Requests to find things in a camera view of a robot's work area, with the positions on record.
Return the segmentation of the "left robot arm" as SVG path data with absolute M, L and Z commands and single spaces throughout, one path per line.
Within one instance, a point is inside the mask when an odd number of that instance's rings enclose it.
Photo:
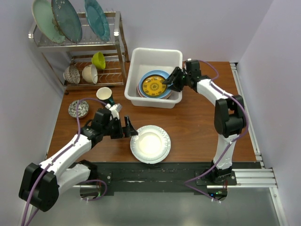
M 98 109 L 94 118 L 80 128 L 64 148 L 40 164 L 30 163 L 25 168 L 19 198 L 46 212 L 54 206 L 59 195 L 73 185 L 81 182 L 94 184 L 97 168 L 92 164 L 81 161 L 74 169 L 69 167 L 104 136 L 119 139 L 138 135 L 129 117 L 124 119 L 125 126 L 122 126 L 117 110 Z

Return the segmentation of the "grey patterned bowl on rack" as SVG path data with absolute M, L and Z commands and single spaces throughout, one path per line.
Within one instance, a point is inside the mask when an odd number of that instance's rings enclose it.
M 63 78 L 71 84 L 80 83 L 80 73 L 74 65 L 68 66 L 68 68 L 63 73 Z

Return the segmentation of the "lime green bowl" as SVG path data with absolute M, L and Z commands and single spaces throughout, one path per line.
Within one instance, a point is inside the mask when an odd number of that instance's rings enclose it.
M 106 68 L 105 57 L 102 52 L 96 52 L 91 60 L 92 64 L 99 70 Z

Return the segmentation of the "dark blue speckled plate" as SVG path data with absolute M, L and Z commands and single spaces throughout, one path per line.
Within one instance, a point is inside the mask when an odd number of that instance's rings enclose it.
M 70 1 L 52 0 L 51 7 L 61 33 L 72 43 L 79 43 L 82 39 L 81 22 Z

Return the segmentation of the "teal large plate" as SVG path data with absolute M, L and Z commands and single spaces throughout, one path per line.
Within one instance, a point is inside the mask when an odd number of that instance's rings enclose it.
M 96 0 L 85 1 L 86 19 L 91 30 L 103 42 L 110 40 L 110 28 L 107 17 Z

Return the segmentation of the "white scalloped deep plate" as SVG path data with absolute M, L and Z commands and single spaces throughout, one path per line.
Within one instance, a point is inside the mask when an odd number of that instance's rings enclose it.
M 156 164 L 163 161 L 171 150 L 171 139 L 161 127 L 147 125 L 140 127 L 138 135 L 131 137 L 130 149 L 140 162 Z

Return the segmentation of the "white plastic bin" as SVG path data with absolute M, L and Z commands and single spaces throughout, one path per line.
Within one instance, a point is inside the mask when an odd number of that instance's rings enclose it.
M 171 109 L 181 102 L 181 92 L 171 92 L 167 99 L 141 97 L 137 93 L 140 79 L 148 72 L 162 70 L 168 75 L 175 67 L 182 67 L 182 52 L 172 49 L 135 48 L 132 52 L 124 96 L 134 106 Z

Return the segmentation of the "mint green large plate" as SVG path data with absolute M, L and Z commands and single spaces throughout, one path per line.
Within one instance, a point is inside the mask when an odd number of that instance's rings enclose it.
M 51 3 L 48 0 L 34 0 L 32 15 L 37 27 L 50 41 L 57 44 L 62 44 L 65 41 L 65 36 L 61 35 L 55 28 Z

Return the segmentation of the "yellow black patterned plate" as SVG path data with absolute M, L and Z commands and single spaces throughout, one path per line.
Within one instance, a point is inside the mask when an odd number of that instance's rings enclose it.
M 159 97 L 167 90 L 167 86 L 163 84 L 164 81 L 164 77 L 160 75 L 150 75 L 142 81 L 140 90 L 148 97 Z

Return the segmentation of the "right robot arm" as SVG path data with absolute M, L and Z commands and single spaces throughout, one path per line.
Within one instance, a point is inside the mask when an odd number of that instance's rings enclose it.
M 224 91 L 213 79 L 202 75 L 198 60 L 185 61 L 183 69 L 176 67 L 163 84 L 176 92 L 188 86 L 214 105 L 214 128 L 218 133 L 218 144 L 210 169 L 200 177 L 220 185 L 231 175 L 236 141 L 248 126 L 243 98 Z

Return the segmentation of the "metal dish rack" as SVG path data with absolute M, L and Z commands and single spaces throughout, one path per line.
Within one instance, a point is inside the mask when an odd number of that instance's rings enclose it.
M 79 13 L 83 36 L 81 42 L 75 44 L 66 40 L 62 44 L 56 44 L 50 41 L 39 30 L 36 22 L 33 22 L 29 32 L 29 41 L 41 53 L 41 56 L 47 66 L 50 68 L 55 82 L 63 89 L 67 95 L 73 90 L 98 89 L 100 87 L 124 86 L 127 82 L 126 64 L 129 63 L 129 54 L 124 35 L 121 12 L 106 12 L 110 28 L 110 40 L 104 42 L 98 38 L 91 30 L 85 13 Z M 92 57 L 95 53 L 101 52 L 105 58 L 105 69 L 98 70 L 97 83 L 89 83 L 80 80 L 79 84 L 72 84 L 63 79 L 63 72 L 66 69 L 58 68 L 58 61 L 50 61 L 47 56 L 49 53 L 61 53 L 66 57 L 67 65 L 75 66 L 79 72 L 92 63 Z

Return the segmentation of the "leaf patterned bowl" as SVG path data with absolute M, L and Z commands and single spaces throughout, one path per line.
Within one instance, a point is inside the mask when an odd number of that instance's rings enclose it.
M 81 101 L 79 106 L 77 106 L 78 102 L 79 100 L 73 101 L 68 107 L 68 114 L 73 118 L 76 118 L 76 116 L 83 118 L 88 114 L 89 111 L 89 104 L 87 101 Z

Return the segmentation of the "dark green mug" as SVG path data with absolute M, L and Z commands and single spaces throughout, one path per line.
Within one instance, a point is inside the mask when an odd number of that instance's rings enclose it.
M 99 88 L 96 92 L 96 97 L 106 104 L 110 104 L 111 106 L 115 105 L 112 90 L 108 87 Z

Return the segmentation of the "cream white bowl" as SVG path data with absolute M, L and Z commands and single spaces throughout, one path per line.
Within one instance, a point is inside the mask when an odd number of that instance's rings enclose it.
M 96 84 L 98 81 L 98 72 L 95 65 L 86 66 L 82 71 L 82 77 L 86 82 Z

